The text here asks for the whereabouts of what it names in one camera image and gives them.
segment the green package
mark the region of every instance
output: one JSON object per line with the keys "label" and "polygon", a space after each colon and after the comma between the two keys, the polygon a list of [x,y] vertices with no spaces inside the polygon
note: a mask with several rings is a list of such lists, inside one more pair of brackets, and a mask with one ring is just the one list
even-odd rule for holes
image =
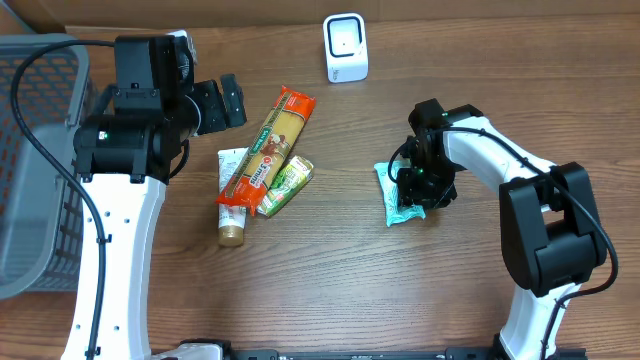
{"label": "green package", "polygon": [[258,212],[271,217],[289,202],[313,177],[313,164],[294,156],[273,179],[271,188],[258,206]]}

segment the gray plastic bin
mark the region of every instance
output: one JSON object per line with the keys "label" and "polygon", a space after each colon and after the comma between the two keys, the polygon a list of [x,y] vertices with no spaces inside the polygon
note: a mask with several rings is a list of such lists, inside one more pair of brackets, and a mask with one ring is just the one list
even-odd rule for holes
{"label": "gray plastic bin", "polygon": [[[82,252],[82,201],[24,138],[9,105],[15,69],[63,34],[0,36],[0,299],[22,291],[75,291]],[[34,135],[73,172],[73,134],[95,101],[89,57],[75,46],[32,64],[19,88]]]}

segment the perforated bin side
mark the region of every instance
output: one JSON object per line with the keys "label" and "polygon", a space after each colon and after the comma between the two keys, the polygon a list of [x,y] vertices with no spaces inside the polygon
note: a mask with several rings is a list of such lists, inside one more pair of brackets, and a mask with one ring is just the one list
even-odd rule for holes
{"label": "perforated bin side", "polygon": [[[15,69],[62,34],[0,37],[0,299],[73,291],[82,252],[82,201],[24,139],[9,91]],[[84,47],[46,54],[25,72],[19,103],[34,135],[73,172],[73,134],[96,94]]]}

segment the wooden tabletop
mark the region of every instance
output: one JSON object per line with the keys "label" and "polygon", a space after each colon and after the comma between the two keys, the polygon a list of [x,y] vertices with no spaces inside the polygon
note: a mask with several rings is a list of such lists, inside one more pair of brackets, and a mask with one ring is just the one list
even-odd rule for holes
{"label": "wooden tabletop", "polygon": [[[640,357],[640,15],[371,23],[369,76],[341,85],[327,82],[320,25],[191,34],[197,80],[235,73],[248,122],[194,139],[168,188],[149,285],[155,351],[191,337],[283,351],[490,345],[514,289],[496,195],[463,172],[449,207],[387,228],[373,172],[411,134],[414,105],[437,98],[445,109],[473,104],[523,148],[589,171],[620,277],[571,302],[557,342],[592,358]],[[90,55],[91,77],[112,82],[111,50]],[[219,248],[216,153],[251,143],[282,84],[318,99],[292,152],[316,176],[274,218],[249,219],[243,247]],[[0,303],[0,357],[59,357],[74,303]]]}

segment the plastic basket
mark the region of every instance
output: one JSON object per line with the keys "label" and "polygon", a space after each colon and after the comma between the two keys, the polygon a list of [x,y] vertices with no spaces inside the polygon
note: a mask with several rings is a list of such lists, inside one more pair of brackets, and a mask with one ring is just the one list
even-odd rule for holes
{"label": "plastic basket", "polygon": [[[75,291],[82,253],[82,201],[18,129],[9,91],[15,69],[63,34],[0,36],[0,299],[23,291]],[[32,64],[19,103],[34,135],[73,172],[73,135],[95,101],[84,47]]]}

